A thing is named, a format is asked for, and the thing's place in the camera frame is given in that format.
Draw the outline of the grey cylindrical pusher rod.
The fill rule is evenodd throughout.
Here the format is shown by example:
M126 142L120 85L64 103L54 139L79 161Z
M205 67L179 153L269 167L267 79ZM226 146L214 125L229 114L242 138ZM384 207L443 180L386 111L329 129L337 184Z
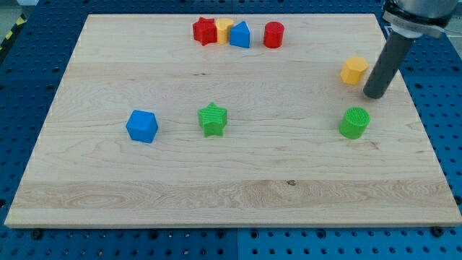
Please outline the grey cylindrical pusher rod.
M380 99L384 96L413 43L414 39L397 32L388 36L363 88L368 98Z

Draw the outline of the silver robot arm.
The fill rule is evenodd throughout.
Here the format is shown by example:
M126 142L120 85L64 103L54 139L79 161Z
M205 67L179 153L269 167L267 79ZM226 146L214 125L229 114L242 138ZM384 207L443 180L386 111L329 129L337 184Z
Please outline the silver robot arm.
M384 1L382 19L390 24L391 33L365 83L364 95L382 98L414 41L423 35L439 38L457 5L457 0Z

